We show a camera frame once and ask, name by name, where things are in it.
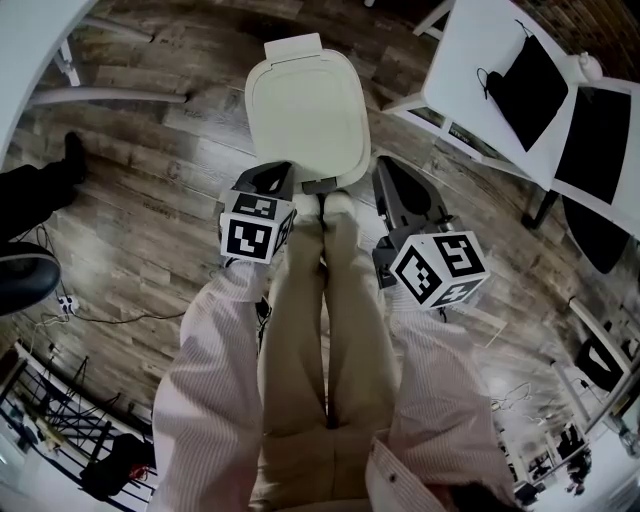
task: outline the person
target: person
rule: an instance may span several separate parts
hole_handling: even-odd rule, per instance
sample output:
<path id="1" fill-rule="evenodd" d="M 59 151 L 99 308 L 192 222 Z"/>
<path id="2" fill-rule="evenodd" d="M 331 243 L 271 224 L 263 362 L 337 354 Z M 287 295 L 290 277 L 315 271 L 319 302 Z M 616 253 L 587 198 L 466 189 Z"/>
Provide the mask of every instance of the person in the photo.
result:
<path id="1" fill-rule="evenodd" d="M 65 157 L 42 169 L 23 165 L 0 173 L 0 244 L 45 222 L 76 198 L 74 185 L 85 179 L 87 165 L 80 138 L 65 136 Z"/>
<path id="2" fill-rule="evenodd" d="M 557 449 L 558 454 L 563 460 L 584 445 L 584 441 L 578 435 L 575 425 L 571 425 L 568 429 L 563 430 L 560 438 L 562 440 L 557 446 Z"/>
<path id="3" fill-rule="evenodd" d="M 591 450 L 587 448 L 571 459 L 567 466 L 567 472 L 571 482 L 575 484 L 574 496 L 580 496 L 585 490 L 585 478 L 591 472 Z M 573 486 L 568 488 L 567 492 L 572 490 Z"/>
<path id="4" fill-rule="evenodd" d="M 315 196 L 294 201 L 259 359 L 265 265 L 231 263 L 183 319 L 154 405 L 161 481 L 149 510 L 519 510 L 467 332 L 417 311 L 399 286 L 388 332 L 349 196 L 329 194 L 322 215 Z"/>

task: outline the power strip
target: power strip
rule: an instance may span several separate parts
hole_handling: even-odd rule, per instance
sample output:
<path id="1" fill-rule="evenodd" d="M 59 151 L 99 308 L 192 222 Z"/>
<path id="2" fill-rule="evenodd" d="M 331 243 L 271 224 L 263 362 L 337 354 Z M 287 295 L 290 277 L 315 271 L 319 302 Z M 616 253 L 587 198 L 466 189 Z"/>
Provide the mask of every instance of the power strip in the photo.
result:
<path id="1" fill-rule="evenodd" d="M 63 315 L 73 315 L 80 307 L 78 300 L 73 295 L 61 295 L 58 297 L 58 305 L 60 313 Z"/>

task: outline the khaki pants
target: khaki pants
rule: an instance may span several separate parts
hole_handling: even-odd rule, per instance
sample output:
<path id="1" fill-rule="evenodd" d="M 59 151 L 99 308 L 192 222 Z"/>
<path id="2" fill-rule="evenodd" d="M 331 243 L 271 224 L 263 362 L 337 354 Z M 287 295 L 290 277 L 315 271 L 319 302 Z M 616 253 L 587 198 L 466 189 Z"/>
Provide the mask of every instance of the khaki pants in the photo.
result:
<path id="1" fill-rule="evenodd" d="M 317 219 L 300 218 L 271 287 L 273 313 L 258 369 L 264 405 L 252 497 L 258 509 L 366 498 L 371 438 L 391 423 L 398 372 L 371 257 L 358 249 L 353 218 L 340 213 L 324 221 L 323 232 Z M 323 292 L 331 325 L 326 405 Z"/>

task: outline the striped shirt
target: striped shirt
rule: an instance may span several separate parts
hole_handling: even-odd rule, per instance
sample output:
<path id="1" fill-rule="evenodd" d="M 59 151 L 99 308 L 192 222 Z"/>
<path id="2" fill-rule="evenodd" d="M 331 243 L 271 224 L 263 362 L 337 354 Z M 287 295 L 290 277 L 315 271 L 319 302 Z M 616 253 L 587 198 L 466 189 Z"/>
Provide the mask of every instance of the striped shirt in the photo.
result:
<path id="1" fill-rule="evenodd" d="M 267 268 L 234 263 L 215 276 L 182 322 L 181 351 L 156 396 L 153 427 L 161 483 L 152 512 L 248 508 L 262 439 L 256 311 Z M 400 293 L 390 329 L 404 345 L 391 428 L 372 440 L 369 504 L 325 503 L 300 512 L 441 512 L 427 486 L 482 483 L 514 503 L 490 398 L 467 332 L 415 311 Z"/>

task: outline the white sneaker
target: white sneaker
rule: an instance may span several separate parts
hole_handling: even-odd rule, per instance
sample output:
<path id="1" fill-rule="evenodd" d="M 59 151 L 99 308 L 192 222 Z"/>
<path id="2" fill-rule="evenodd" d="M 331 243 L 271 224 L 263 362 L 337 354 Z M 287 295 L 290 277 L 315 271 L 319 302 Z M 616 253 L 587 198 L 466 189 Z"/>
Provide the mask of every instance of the white sneaker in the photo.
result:
<path id="1" fill-rule="evenodd" d="M 351 196 L 344 190 L 331 192 L 324 200 L 324 214 L 346 213 L 353 219 L 356 218 L 356 207 Z"/>
<path id="2" fill-rule="evenodd" d="M 318 196 L 294 194 L 293 202 L 296 205 L 296 220 L 320 219 L 320 201 L 318 200 Z"/>

